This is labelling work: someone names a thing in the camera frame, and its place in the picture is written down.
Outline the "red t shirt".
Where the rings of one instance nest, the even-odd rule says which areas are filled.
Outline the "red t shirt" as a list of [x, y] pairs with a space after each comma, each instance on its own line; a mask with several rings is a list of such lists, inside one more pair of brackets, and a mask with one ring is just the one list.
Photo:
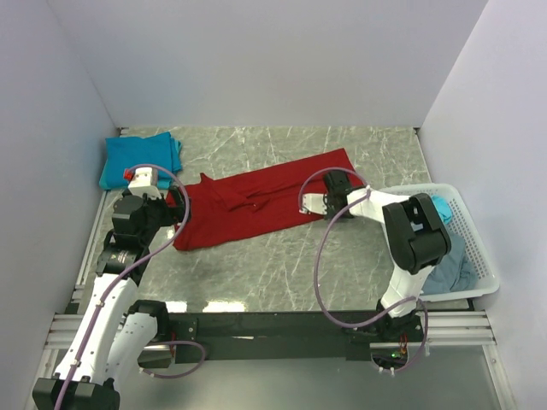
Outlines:
[[327, 167], [354, 168], [341, 148], [223, 179], [201, 173], [199, 183], [186, 186], [191, 217], [174, 248], [209, 248], [321, 220], [299, 211], [298, 192], [311, 174]]

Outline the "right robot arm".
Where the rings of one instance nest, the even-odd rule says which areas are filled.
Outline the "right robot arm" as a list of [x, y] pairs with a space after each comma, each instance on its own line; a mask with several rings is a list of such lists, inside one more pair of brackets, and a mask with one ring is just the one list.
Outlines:
[[319, 260], [314, 266], [314, 289], [321, 311], [335, 325], [347, 329], [375, 326], [386, 341], [401, 335], [414, 323], [422, 287], [433, 268], [451, 250], [451, 240], [432, 198], [425, 193], [413, 196], [389, 194], [368, 186], [354, 186], [349, 173], [333, 169], [323, 176], [324, 204], [329, 225], [341, 217], [365, 218], [382, 225], [393, 261], [393, 273], [377, 314], [360, 323], [346, 323], [326, 309], [319, 290]]

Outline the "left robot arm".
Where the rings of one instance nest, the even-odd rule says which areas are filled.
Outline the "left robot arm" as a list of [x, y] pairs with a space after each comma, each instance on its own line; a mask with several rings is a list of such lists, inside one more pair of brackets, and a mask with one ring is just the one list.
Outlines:
[[121, 385], [148, 343], [161, 343], [171, 323], [164, 302], [137, 298], [153, 256], [150, 244], [163, 227], [182, 228], [191, 201], [177, 187], [126, 190], [115, 202], [112, 228], [97, 260], [91, 299], [61, 363], [38, 378], [38, 409], [117, 409]]

